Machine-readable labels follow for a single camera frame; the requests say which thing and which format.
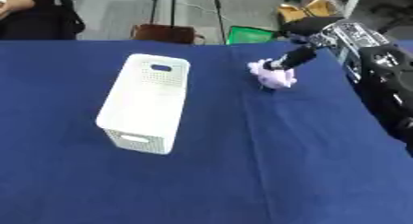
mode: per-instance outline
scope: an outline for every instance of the cable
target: cable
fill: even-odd
[[[207,9],[207,8],[204,8],[204,7],[201,7],[201,6],[192,5],[192,4],[189,4],[189,3],[186,3],[186,2],[182,2],[182,1],[177,1],[176,3],[177,3],[178,5],[181,5],[181,6],[196,7],[196,8],[198,8],[198,9],[200,9],[200,10],[206,12],[206,13],[212,13],[212,14],[218,15],[218,11],[217,11],[217,10]],[[228,22],[230,22],[230,23],[235,23],[235,21],[233,21],[233,20],[230,19],[230,18],[227,18],[227,17],[225,17],[225,16],[223,16],[223,15],[221,15],[221,17],[222,17],[224,20],[226,20],[226,21],[228,21]]]

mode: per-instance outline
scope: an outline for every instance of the navy blue tablecloth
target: navy blue tablecloth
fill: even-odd
[[[246,71],[288,48],[2,42],[0,223],[411,223],[413,159],[331,55],[275,94]],[[116,148],[94,124],[131,53],[192,64],[169,156]]]

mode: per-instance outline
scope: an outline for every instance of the green bin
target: green bin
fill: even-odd
[[[268,42],[274,40],[274,33],[273,30],[232,26],[227,44]]]

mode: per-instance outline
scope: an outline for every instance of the metal stand leg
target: metal stand leg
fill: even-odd
[[[155,22],[155,14],[157,12],[158,1],[159,0],[152,0],[152,13],[150,14],[150,24],[153,24]]]
[[[222,21],[221,2],[219,0],[214,0],[214,2],[215,2],[215,7],[217,9],[218,21],[219,21],[219,27],[220,27],[220,30],[221,30],[222,41],[225,44],[227,42],[227,37],[225,35],[224,23]]]
[[[171,0],[171,28],[175,27],[176,0]]]

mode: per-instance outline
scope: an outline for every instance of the person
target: person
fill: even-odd
[[[6,0],[0,4],[0,39],[75,39],[84,24],[72,0],[65,1],[69,2],[68,8],[56,6],[55,0]]]

